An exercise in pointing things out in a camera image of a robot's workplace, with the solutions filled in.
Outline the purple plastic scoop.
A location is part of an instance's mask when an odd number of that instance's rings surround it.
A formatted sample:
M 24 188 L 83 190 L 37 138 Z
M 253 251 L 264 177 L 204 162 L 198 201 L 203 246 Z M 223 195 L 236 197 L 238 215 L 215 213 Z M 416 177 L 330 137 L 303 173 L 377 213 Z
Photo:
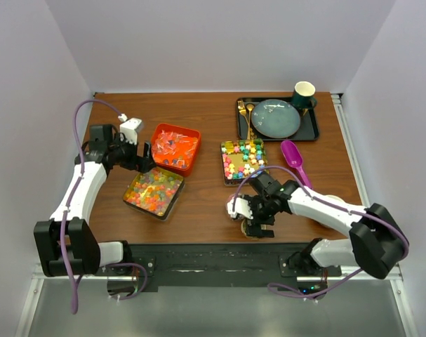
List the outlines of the purple plastic scoop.
M 303 184 L 312 189 L 312 184 L 303 169 L 302 155 L 295 143 L 290 140 L 284 140 L 281 142 L 280 148 L 286 163 L 298 172 Z

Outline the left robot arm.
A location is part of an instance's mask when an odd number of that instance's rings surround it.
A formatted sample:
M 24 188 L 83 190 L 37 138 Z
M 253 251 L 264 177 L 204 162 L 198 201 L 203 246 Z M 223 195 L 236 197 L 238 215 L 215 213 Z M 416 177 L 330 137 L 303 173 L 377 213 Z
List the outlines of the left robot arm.
M 95 274 L 109 266 L 117 275 L 133 269 L 133 258 L 125 241 L 99 243 L 89 220 L 95 199 L 110 171 L 120 166 L 129 171 L 146 173 L 156 164 L 151 145 L 145 142 L 138 155 L 138 135 L 143 128 L 140 119 L 132 118 L 119 127 L 112 124 L 92 125 L 82 153 L 74 160 L 69 187 L 49 220 L 34 227 L 39 260 L 47 277 Z

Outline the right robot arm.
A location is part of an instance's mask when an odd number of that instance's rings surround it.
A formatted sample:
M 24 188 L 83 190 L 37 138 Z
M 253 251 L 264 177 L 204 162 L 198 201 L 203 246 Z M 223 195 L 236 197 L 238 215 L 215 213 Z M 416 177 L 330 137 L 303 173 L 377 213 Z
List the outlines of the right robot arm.
M 408 255 L 409 243 L 389 211 L 380 204 L 356 206 L 323 196 L 296 180 L 280 183 L 265 171 L 250 176 L 255 195 L 236 194 L 227 204 L 231 218 L 246 220 L 249 237 L 272 238 L 269 229 L 278 213 L 312 219 L 344 239 L 313 239 L 302 251 L 288 257 L 294 270 L 310 276 L 339 265 L 359 267 L 376 279 L 384 279 Z

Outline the orange candy box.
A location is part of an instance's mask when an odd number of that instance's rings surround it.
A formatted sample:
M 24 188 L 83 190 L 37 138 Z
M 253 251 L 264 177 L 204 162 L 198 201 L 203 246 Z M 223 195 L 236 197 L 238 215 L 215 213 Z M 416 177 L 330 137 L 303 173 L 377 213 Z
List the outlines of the orange candy box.
M 151 139 L 156 164 L 184 177 L 191 174 L 200 146 L 199 131 L 172 124 L 159 124 Z

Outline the candy tin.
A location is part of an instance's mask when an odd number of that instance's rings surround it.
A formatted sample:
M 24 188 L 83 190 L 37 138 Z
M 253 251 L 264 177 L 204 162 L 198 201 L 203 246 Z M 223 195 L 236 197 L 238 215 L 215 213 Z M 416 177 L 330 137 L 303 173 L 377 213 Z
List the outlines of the candy tin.
M 239 185 L 254 171 L 268 165 L 264 142 L 260 138 L 221 142 L 220 152 L 226 186 Z
M 122 199 L 138 211 L 166 220 L 184 186 L 185 179 L 181 175 L 155 167 L 146 173 L 139 173 Z

